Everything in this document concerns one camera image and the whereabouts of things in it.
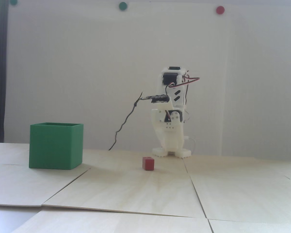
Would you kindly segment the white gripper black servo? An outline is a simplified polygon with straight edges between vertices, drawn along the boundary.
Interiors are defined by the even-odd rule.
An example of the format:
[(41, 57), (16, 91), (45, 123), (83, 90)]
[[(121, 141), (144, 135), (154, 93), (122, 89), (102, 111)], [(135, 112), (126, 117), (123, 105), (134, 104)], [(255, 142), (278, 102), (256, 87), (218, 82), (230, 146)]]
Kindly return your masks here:
[(169, 148), (169, 152), (173, 152), (175, 156), (183, 156), (183, 112), (179, 109), (152, 109), (151, 120), (160, 146), (164, 149)]

